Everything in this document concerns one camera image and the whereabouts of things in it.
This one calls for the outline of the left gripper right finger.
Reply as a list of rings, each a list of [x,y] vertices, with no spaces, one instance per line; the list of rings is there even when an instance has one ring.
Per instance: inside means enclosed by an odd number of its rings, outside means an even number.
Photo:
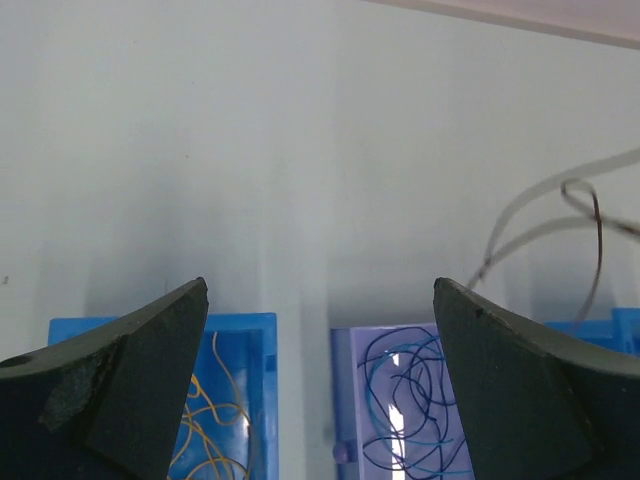
[[[449,278],[433,308],[478,479],[636,479],[639,360]]]

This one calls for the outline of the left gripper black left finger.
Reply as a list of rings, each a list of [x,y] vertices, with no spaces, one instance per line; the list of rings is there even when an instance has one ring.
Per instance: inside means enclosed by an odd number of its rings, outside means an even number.
[[[2,361],[2,478],[166,478],[207,313],[196,278]]]

